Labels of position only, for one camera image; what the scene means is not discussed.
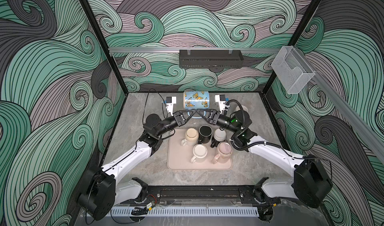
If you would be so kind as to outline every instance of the swirl pattern wallpaper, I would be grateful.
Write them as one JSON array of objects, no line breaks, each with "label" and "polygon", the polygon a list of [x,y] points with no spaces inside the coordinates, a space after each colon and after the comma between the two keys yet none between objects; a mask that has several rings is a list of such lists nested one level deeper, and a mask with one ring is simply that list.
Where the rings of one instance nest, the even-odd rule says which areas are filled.
[{"label": "swirl pattern wallpaper", "polygon": [[125,95],[78,0],[0,0],[0,225],[68,225]]},{"label": "swirl pattern wallpaper", "polygon": [[[311,0],[89,0],[110,47],[277,47]],[[261,91],[274,55],[241,69],[181,69],[178,54],[115,53],[129,91]]]},{"label": "swirl pattern wallpaper", "polygon": [[[384,142],[383,18],[384,0],[322,0],[296,46]],[[321,88],[288,95],[276,79],[267,99],[291,150],[332,162],[334,224],[382,226],[384,166]]]}]

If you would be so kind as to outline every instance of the pink tray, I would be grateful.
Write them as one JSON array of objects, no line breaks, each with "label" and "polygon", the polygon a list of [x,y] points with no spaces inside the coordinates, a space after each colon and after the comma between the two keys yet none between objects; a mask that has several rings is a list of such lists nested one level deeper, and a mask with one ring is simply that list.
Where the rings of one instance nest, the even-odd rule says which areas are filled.
[{"label": "pink tray", "polygon": [[175,129],[175,135],[169,138],[168,148],[168,168],[171,170],[229,170],[232,168],[232,158],[225,163],[212,163],[212,159],[216,155],[217,148],[211,148],[211,142],[203,144],[206,146],[208,153],[204,162],[191,163],[193,156],[193,146],[181,146],[180,142],[184,139],[185,132],[188,129]]}]

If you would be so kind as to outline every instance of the floor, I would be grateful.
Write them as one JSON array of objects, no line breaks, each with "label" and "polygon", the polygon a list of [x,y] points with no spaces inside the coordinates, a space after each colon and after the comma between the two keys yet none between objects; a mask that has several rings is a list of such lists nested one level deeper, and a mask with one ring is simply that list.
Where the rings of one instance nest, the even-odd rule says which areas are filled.
[{"label": "floor", "polygon": [[[215,94],[217,93],[209,94],[210,108],[218,110],[218,106],[214,104]],[[161,93],[161,95],[163,98],[176,96],[178,103],[174,105],[174,111],[184,110],[183,93]],[[142,115],[146,96],[146,93],[130,93],[128,95],[104,163],[113,161],[126,152],[140,137],[143,131]],[[267,141],[280,144],[258,93],[225,93],[225,96],[229,99],[238,100],[248,108],[253,122],[249,127],[252,131],[258,133]],[[163,118],[161,101],[158,94],[149,94],[144,119],[152,113],[156,113],[160,118]],[[231,104],[228,115],[234,111],[235,107],[236,104]],[[181,128],[199,128],[205,124],[207,123],[203,119],[191,119]],[[262,177],[288,176],[281,168],[258,155],[236,150],[232,155],[233,167],[230,170],[170,170],[167,167],[168,146],[169,139],[166,139],[157,152],[139,163],[120,183],[127,182],[132,177],[138,177],[148,185],[254,185]]]}]

